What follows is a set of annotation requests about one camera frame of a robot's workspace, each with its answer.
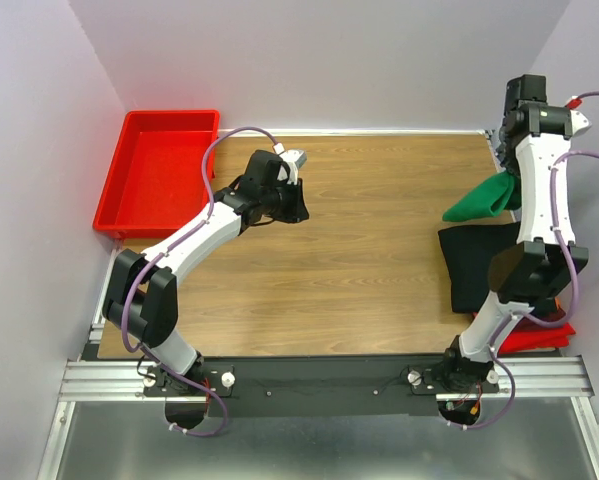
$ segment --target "white wall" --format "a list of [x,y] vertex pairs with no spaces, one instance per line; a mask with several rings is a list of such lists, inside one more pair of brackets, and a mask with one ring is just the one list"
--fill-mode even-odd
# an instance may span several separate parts
[[0,479],[36,478],[110,242],[91,222],[123,108],[65,0],[0,1]]
[[[599,90],[599,0],[573,0],[546,46],[533,73],[548,76],[548,100]],[[575,139],[575,148],[599,151],[599,99],[580,107],[593,129]],[[581,274],[582,300],[574,319],[578,331],[570,353],[582,354],[596,396],[599,416],[599,161],[575,157],[568,166],[569,200],[577,243],[590,249],[590,263]]]
[[222,125],[489,128],[568,0],[70,0],[126,109]]

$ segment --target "red tray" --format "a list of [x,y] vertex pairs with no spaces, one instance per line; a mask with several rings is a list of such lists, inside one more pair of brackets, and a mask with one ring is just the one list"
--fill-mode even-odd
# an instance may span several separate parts
[[[113,238],[164,238],[208,202],[201,159],[217,138],[215,110],[126,115],[93,227]],[[214,153],[208,161],[212,174]]]

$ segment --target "folded black fabric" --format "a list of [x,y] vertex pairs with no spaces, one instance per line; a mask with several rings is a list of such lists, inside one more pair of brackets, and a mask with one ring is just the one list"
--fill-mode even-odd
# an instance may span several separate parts
[[[478,312],[488,296],[488,267],[493,256],[517,243],[517,223],[460,225],[439,231],[450,275],[450,303],[455,313]],[[542,302],[535,315],[556,311],[554,300]]]

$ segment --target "green cloth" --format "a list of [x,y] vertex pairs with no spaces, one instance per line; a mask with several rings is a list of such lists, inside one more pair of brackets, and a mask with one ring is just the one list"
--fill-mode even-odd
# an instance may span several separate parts
[[475,218],[496,217],[504,210],[521,207],[521,180],[501,172],[488,178],[446,213],[445,222],[465,222]]

